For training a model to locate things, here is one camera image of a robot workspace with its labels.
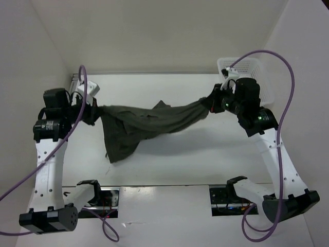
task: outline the purple cable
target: purple cable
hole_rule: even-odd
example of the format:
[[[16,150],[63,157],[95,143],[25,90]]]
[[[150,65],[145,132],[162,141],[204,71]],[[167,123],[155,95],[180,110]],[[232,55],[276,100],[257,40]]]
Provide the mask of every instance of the purple cable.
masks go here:
[[[81,72],[83,73],[84,81],[87,82],[87,71],[86,68],[83,65],[80,65],[79,67],[79,80],[81,81]],[[32,177],[37,171],[39,171],[45,164],[46,162],[59,150],[59,148],[68,140],[68,138],[72,135],[73,131],[76,129],[79,121],[82,118],[82,114],[84,111],[84,108],[86,106],[86,101],[87,101],[87,83],[84,83],[84,93],[83,93],[83,99],[82,99],[82,106],[79,112],[79,115],[77,117],[76,122],[74,123],[72,129],[70,132],[67,133],[67,135],[64,137],[64,139],[61,140],[61,142],[57,145],[57,147],[52,150],[52,152],[45,158],[42,163],[36,167],[33,171],[31,171],[25,178],[20,180],[17,184],[12,186],[7,192],[5,192],[1,197],[0,197],[0,202],[10,193],[12,193],[15,189],[17,189],[21,184],[23,184],[26,180],[28,180],[30,177]],[[6,232],[1,232],[0,235],[4,236],[23,236],[23,235],[28,235],[31,234],[32,232],[25,232],[25,233],[6,233]]]
[[[113,228],[110,224],[108,224],[108,223],[106,222],[106,218],[107,218],[112,212],[114,212],[114,210],[113,210],[113,211],[110,211],[109,213],[107,213],[107,215],[105,215],[104,218],[102,218],[101,216],[99,216],[97,213],[95,213],[94,211],[90,210],[89,208],[83,208],[82,210],[84,210],[84,211],[88,211],[89,213],[95,215],[98,219],[100,219],[100,220],[103,222],[103,225],[102,225],[103,232],[104,232],[104,235],[105,235],[109,240],[113,241],[114,243],[119,242],[119,240],[120,240],[119,234],[117,233],[116,230],[114,230],[114,228]],[[106,231],[105,231],[105,225],[106,225],[108,228],[110,228],[110,229],[112,230],[112,232],[115,234],[115,236],[117,237],[117,239],[113,239],[113,238],[111,238],[111,237],[106,233]]]
[[[274,51],[270,51],[270,50],[254,50],[254,51],[251,51],[247,54],[245,54],[244,56],[240,57],[239,59],[237,59],[233,64],[231,64],[230,67],[234,67],[237,63],[239,63],[242,59],[244,59],[245,57],[251,55],[251,54],[255,54],[255,53],[268,53],[268,54],[272,54],[274,56],[276,56],[277,58],[279,58],[281,61],[283,61],[285,63],[285,65],[288,67],[288,70],[290,72],[290,76],[291,76],[291,90],[290,90],[290,95],[289,95],[289,99],[288,99],[288,102],[287,102],[287,105],[286,107],[284,108],[284,111],[281,115],[281,118],[280,118],[280,121],[279,121],[279,126],[278,126],[278,130],[277,130],[277,143],[281,143],[280,142],[280,133],[281,133],[281,128],[282,128],[282,123],[283,123],[283,120],[287,114],[287,111],[289,109],[289,106],[291,104],[291,101],[293,99],[293,95],[294,95],[294,91],[295,91],[295,76],[294,76],[294,72],[293,72],[293,68],[291,67],[291,65],[287,62],[287,60],[285,60],[281,55],[277,54],[276,52]],[[283,166],[282,166],[282,154],[281,154],[281,148],[278,147],[277,148],[278,150],[278,160],[279,160],[279,178],[280,178],[280,189],[279,189],[279,204],[278,204],[278,210],[277,210],[277,215],[276,215],[276,218],[274,220],[274,223],[273,223],[273,226],[270,227],[269,229],[265,229],[265,230],[259,230],[259,229],[256,229],[254,228],[253,226],[251,226],[248,221],[247,221],[247,215],[248,213],[255,207],[255,204],[253,204],[251,207],[249,207],[244,215],[243,215],[243,218],[242,218],[242,232],[243,234],[245,235],[245,237],[252,241],[252,242],[262,242],[264,240],[266,240],[267,238],[269,238],[273,232],[275,231],[275,229],[277,228],[277,225],[280,221],[280,216],[281,216],[281,210],[282,210],[282,202],[283,202]],[[253,238],[250,238],[247,234],[246,234],[246,231],[245,231],[245,223],[247,223],[247,225],[257,231],[257,232],[268,232],[264,237],[262,238],[259,238],[259,239],[253,239]]]

